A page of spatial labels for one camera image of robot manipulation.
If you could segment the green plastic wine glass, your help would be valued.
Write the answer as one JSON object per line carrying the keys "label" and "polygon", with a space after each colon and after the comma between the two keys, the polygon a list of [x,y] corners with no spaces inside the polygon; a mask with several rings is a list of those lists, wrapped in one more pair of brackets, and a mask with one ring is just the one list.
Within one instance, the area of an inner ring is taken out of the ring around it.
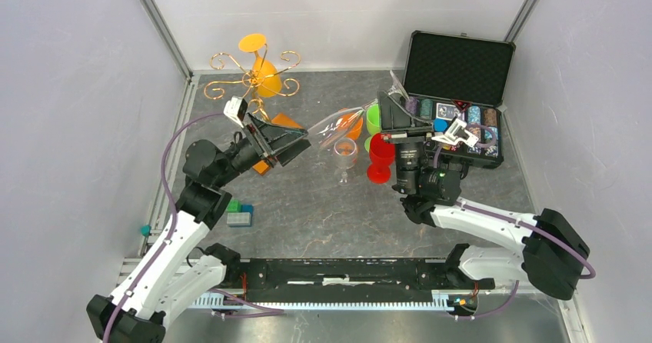
{"label": "green plastic wine glass", "polygon": [[367,152],[370,151],[371,139],[381,132],[380,109],[378,103],[373,104],[366,111],[365,126],[368,131],[369,137],[364,142],[364,148]]}

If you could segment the yellow-orange plastic wine glass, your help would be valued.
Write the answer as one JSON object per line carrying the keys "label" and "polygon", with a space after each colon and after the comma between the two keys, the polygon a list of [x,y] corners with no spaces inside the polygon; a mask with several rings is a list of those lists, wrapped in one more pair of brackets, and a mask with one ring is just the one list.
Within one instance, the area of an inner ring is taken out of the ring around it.
{"label": "yellow-orange plastic wine glass", "polygon": [[238,43],[238,48],[255,56],[251,69],[244,77],[244,83],[253,88],[259,97],[277,95],[281,90],[281,77],[275,66],[268,61],[266,37],[260,33],[246,35]]}

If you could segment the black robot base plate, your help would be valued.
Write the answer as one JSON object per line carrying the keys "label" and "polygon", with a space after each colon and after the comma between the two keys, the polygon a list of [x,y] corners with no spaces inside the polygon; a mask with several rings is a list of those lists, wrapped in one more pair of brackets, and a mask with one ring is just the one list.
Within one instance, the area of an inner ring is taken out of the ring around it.
{"label": "black robot base plate", "polygon": [[433,291],[490,291],[495,282],[436,258],[251,258],[229,264],[220,286],[251,302],[428,302]]}

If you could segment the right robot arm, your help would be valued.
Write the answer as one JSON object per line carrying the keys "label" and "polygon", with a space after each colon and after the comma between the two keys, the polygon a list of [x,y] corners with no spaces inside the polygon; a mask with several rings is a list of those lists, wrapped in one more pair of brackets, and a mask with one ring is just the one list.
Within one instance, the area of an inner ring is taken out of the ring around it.
{"label": "right robot arm", "polygon": [[444,266],[446,282],[463,288],[485,278],[527,281],[559,300],[573,298],[580,280],[596,278],[590,248],[558,211],[508,211],[463,198],[462,174],[441,165],[444,145],[489,148],[497,132],[458,115],[440,132],[434,119],[407,108],[411,98],[378,92],[381,140],[395,149],[396,182],[406,216],[415,224],[461,231],[493,243],[462,246]]}

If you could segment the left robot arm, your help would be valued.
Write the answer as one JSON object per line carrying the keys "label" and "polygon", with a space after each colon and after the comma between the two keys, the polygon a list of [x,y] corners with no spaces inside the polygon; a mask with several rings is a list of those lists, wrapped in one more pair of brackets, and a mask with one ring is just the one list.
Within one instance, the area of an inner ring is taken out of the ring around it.
{"label": "left robot arm", "polygon": [[224,251],[207,251],[180,277],[181,263],[216,226],[232,199],[224,191],[260,161],[286,165],[310,147],[308,131],[264,122],[252,114],[237,118],[237,140],[221,150],[209,140],[185,152],[185,187],[170,201],[170,218],[129,276],[109,296],[95,295],[86,311],[103,342],[161,342],[173,322],[217,285],[232,287],[241,266]]}

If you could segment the clear wine glass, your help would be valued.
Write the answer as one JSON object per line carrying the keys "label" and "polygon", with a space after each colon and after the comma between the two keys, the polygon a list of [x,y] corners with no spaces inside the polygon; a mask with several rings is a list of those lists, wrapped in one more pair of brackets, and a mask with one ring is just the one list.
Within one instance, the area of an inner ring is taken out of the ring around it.
{"label": "clear wine glass", "polygon": [[348,172],[355,166],[358,158],[358,145],[348,137],[338,139],[333,147],[334,164],[336,177],[340,185],[349,182]]}
{"label": "clear wine glass", "polygon": [[334,112],[310,127],[307,140],[311,146],[317,150],[330,148],[338,139],[344,138],[352,131],[358,122],[364,121],[364,116],[371,107],[379,107],[382,101],[389,102],[390,106],[396,106],[402,112],[407,112],[408,102],[416,102],[417,99],[408,94],[393,70],[389,71],[389,75],[392,84],[388,90],[379,91],[374,99],[363,105]]}

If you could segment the orange plastic wine glass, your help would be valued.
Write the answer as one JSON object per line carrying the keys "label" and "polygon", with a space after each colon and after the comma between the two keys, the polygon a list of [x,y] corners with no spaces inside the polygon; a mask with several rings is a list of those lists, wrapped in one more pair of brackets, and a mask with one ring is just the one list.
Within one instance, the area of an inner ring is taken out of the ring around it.
{"label": "orange plastic wine glass", "polygon": [[358,125],[364,122],[362,107],[345,108],[335,113],[334,138],[349,138],[352,132],[358,131]]}

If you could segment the clear wine glass back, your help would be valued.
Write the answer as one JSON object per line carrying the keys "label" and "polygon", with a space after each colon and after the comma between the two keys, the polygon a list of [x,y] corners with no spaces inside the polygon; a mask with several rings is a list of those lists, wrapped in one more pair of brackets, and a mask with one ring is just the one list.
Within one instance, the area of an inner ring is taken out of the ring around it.
{"label": "clear wine glass back", "polygon": [[344,138],[352,131],[358,122],[364,121],[364,116],[371,107],[379,107],[382,101],[389,102],[390,106],[396,106],[402,112],[407,112],[408,102],[416,102],[417,99],[408,94],[393,70],[389,71],[389,75],[392,84],[388,90],[379,91],[374,99],[363,105],[334,112],[310,127],[307,140],[311,146],[317,150],[330,148],[338,139]]}

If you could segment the red plastic wine glass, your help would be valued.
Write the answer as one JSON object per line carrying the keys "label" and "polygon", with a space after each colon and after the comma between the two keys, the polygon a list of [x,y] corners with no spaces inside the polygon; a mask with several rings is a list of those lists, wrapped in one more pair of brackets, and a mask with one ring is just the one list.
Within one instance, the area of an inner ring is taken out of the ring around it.
{"label": "red plastic wine glass", "polygon": [[372,183],[384,184],[391,178],[391,166],[395,159],[394,145],[383,139],[381,133],[371,137],[369,141],[369,165],[366,174]]}

